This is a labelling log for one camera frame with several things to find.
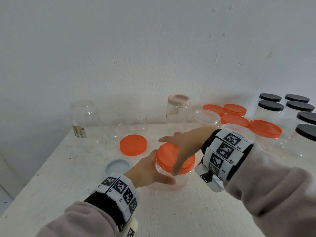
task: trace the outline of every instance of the hand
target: hand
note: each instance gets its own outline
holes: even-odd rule
[[[200,127],[188,132],[176,132],[174,136],[165,136],[159,142],[168,142],[179,147],[177,161],[173,165],[172,175],[177,175],[183,163],[198,152],[204,142],[212,135],[215,129],[211,127]]]
[[[133,168],[124,175],[129,178],[135,188],[147,186],[155,182],[163,184],[175,184],[176,180],[159,173],[156,169],[157,150],[153,150],[149,156],[141,159]]]

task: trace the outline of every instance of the right hand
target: right hand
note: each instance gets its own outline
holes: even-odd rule
[[[165,136],[158,140],[179,147],[178,157],[172,168],[172,175],[177,175],[180,172],[183,163],[201,149],[204,142],[215,130],[211,127],[200,127],[188,132],[175,132],[174,136]]]

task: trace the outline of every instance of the jar with beige lid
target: jar with beige lid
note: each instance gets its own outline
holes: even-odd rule
[[[166,124],[169,135],[174,132],[184,132],[187,128],[190,98],[185,95],[168,97]]]

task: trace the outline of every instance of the left hand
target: left hand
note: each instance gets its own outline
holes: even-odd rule
[[[141,159],[124,174],[133,182],[135,188],[147,186],[155,182],[163,184],[176,183],[176,180],[172,176],[163,175],[156,170],[156,158],[157,150],[153,150],[149,156]]]

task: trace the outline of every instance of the table surface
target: table surface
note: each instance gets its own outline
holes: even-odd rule
[[[120,140],[104,140],[100,148],[82,148],[71,130],[36,175],[0,217],[1,236],[34,237],[46,223],[59,217],[73,202],[83,201],[102,181],[106,162],[115,158],[136,164],[166,135],[165,124],[149,124],[143,134],[145,153],[128,157],[119,151]],[[203,154],[197,153],[197,162]],[[139,189],[141,202],[134,212],[136,236],[263,236],[241,201],[227,192],[212,192],[194,171],[188,186],[169,192],[155,186]]]

